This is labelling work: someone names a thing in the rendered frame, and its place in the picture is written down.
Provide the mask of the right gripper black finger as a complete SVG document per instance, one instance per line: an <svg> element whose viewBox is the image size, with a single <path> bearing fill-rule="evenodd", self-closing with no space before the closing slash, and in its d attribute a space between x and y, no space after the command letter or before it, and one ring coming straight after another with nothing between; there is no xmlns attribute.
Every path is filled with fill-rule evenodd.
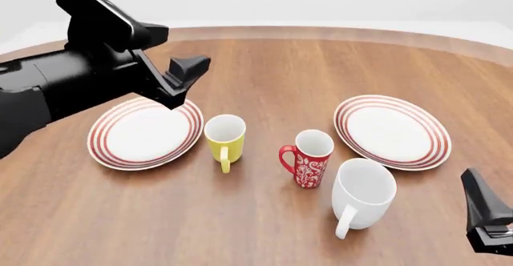
<svg viewBox="0 0 513 266"><path fill-rule="evenodd" d="M467 203L467 227L507 226L513 223L513 208L506 205L478 170L470 167L461 174Z"/></svg>

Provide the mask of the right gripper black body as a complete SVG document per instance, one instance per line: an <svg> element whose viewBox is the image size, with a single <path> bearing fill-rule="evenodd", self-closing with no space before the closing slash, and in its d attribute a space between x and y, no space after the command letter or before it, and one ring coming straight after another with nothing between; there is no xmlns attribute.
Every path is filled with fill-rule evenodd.
<svg viewBox="0 0 513 266"><path fill-rule="evenodd" d="M467 222L467 239L476 253L513 253L513 221L478 227Z"/></svg>

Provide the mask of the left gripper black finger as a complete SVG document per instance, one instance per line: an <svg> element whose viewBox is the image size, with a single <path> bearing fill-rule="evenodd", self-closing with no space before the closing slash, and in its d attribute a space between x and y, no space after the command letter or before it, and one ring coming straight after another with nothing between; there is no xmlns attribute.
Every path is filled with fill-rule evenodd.
<svg viewBox="0 0 513 266"><path fill-rule="evenodd" d="M169 84L173 89L188 90L207 73L211 59L200 55L192 58L171 58L169 63Z"/></svg>
<svg viewBox="0 0 513 266"><path fill-rule="evenodd" d="M168 40L169 28L165 25L136 22L134 30L134 49L150 49Z"/></svg>

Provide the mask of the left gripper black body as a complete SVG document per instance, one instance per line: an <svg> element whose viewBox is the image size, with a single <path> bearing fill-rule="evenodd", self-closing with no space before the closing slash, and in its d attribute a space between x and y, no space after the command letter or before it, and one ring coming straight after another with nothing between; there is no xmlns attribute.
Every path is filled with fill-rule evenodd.
<svg viewBox="0 0 513 266"><path fill-rule="evenodd" d="M142 50L133 50L133 56L138 68L133 82L133 91L137 95L158 102L170 110L184 104L186 90L174 89Z"/></svg>

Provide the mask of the white plate with red rings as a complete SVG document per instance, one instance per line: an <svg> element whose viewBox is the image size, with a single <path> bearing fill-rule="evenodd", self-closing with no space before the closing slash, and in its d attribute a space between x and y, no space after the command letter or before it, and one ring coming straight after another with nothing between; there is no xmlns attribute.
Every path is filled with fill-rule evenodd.
<svg viewBox="0 0 513 266"><path fill-rule="evenodd" d="M100 116L87 136L87 149L96 162L111 169L152 169L190 150L203 127L202 112L190 99L170 110L139 97Z"/></svg>
<svg viewBox="0 0 513 266"><path fill-rule="evenodd" d="M341 102L333 125L354 152L384 167L424 171L450 157L446 128L428 111L384 95L359 95Z"/></svg>

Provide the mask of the yellow mug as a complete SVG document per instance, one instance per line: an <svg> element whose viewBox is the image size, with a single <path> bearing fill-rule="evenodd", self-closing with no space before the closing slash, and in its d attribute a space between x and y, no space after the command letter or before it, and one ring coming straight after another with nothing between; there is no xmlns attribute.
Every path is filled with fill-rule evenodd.
<svg viewBox="0 0 513 266"><path fill-rule="evenodd" d="M246 124L239 116L222 114L206 122L204 136L224 174L228 174L231 164L241 157L245 132Z"/></svg>

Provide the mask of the white mug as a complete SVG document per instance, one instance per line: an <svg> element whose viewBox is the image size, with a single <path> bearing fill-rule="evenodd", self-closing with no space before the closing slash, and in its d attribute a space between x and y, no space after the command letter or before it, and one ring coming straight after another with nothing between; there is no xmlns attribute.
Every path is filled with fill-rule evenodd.
<svg viewBox="0 0 513 266"><path fill-rule="evenodd" d="M335 235L345 239L350 229L365 229L378 222L397 193L393 175L371 159L346 160L333 182L332 208L338 222Z"/></svg>

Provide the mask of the red patterned mug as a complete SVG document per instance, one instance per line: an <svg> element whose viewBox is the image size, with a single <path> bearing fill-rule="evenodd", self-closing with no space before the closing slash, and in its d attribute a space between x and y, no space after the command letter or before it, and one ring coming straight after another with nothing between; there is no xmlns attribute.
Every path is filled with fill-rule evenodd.
<svg viewBox="0 0 513 266"><path fill-rule="evenodd" d="M298 133L294 145L284 145L278 152L282 166L293 174L302 188L316 188L325 174L334 142L325 132L308 129Z"/></svg>

